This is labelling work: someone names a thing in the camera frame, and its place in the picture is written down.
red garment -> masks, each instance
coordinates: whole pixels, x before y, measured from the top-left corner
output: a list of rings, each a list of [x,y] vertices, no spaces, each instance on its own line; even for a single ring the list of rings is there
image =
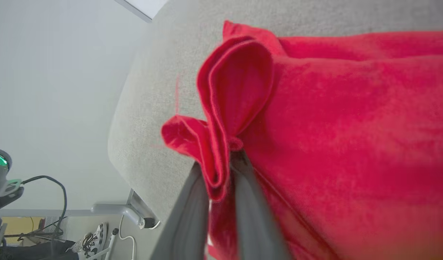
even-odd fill
[[[166,145],[198,161],[209,233],[237,258],[230,150],[245,149],[297,259],[443,259],[443,31],[277,38],[225,23]]]

